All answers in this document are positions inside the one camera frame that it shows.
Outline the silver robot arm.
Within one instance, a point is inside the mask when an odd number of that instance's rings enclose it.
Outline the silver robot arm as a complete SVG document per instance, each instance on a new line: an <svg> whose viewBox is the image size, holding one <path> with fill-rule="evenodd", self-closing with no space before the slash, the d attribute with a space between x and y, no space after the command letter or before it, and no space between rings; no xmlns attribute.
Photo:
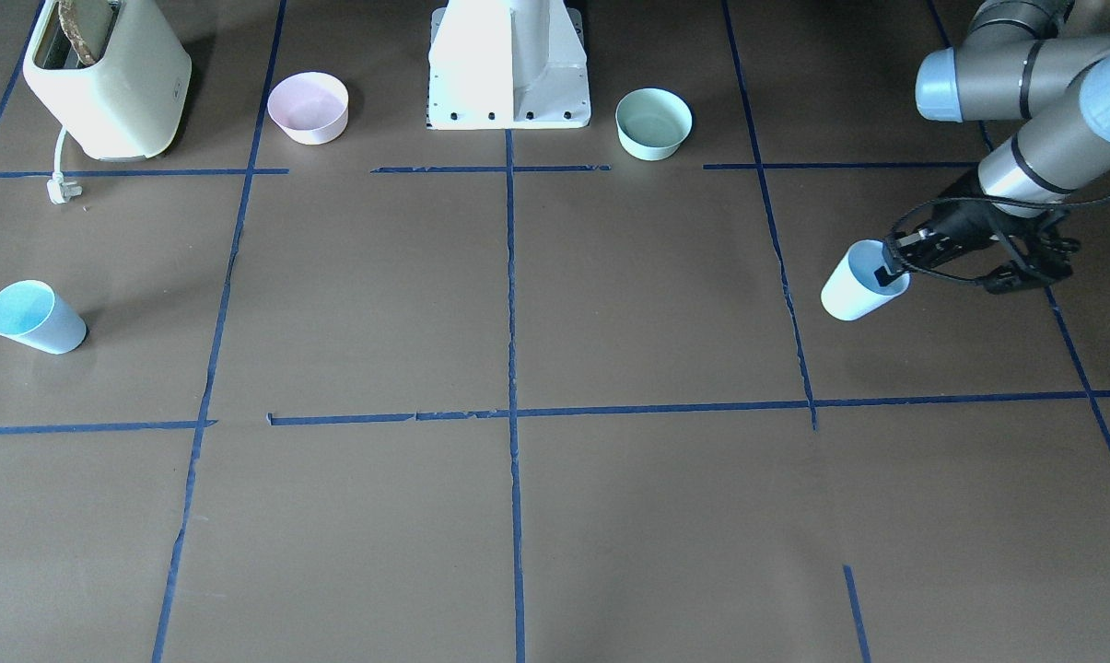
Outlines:
<svg viewBox="0 0 1110 663"><path fill-rule="evenodd" d="M1080 245L1059 234L1068 198L1110 171L1110 30L1064 36L1069 1L986 1L962 46L926 56L917 109L939 122L1022 119L941 195L911 232L895 227L868 285L1000 245L1005 264L976 278L992 294L1071 277Z"/></svg>

